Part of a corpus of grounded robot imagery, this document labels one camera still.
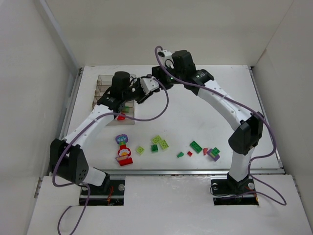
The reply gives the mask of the small red lego piece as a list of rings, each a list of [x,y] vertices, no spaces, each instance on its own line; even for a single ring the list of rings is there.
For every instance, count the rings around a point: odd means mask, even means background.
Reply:
[[[118,121],[122,121],[122,120],[125,120],[125,119],[126,119],[126,118],[125,118],[124,116],[118,116],[118,117],[117,117],[117,120],[118,120]]]

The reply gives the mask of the lime green 2x4 brick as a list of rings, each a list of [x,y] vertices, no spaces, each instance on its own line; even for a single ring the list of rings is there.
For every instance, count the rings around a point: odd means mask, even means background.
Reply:
[[[157,135],[151,139],[153,144],[158,144],[162,140],[162,137]]]

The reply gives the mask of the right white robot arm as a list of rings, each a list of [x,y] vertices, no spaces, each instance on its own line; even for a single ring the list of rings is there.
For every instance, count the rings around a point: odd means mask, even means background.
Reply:
[[[166,88],[183,85],[228,122],[234,132],[228,139],[233,154],[227,177],[235,182],[245,181],[252,153],[263,134],[263,115],[230,98],[208,71],[196,69],[190,52],[171,53],[157,46],[155,56],[158,66],[152,68],[153,77]]]

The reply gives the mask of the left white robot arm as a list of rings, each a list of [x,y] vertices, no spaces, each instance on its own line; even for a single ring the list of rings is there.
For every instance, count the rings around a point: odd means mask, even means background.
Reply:
[[[109,174],[89,166],[84,148],[93,141],[100,131],[122,114],[125,104],[129,101],[141,103],[161,87],[154,77],[131,78],[124,71],[118,71],[112,83],[95,104],[88,117],[63,139],[55,139],[50,145],[50,172],[53,185],[59,176],[68,181],[69,185],[93,185],[105,187]]]

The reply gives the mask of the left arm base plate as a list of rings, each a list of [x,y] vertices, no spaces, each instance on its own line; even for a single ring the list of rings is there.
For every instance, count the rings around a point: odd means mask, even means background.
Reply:
[[[125,177],[113,176],[101,170],[93,168],[87,173],[83,183],[87,183],[90,193],[86,187],[81,188],[79,205],[86,202],[88,206],[123,206],[125,192]]]

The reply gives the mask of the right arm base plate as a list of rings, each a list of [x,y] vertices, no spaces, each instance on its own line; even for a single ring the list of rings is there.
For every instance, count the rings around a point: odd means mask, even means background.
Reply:
[[[259,205],[254,180],[249,176],[240,182],[229,175],[226,178],[211,178],[210,193],[215,206]]]

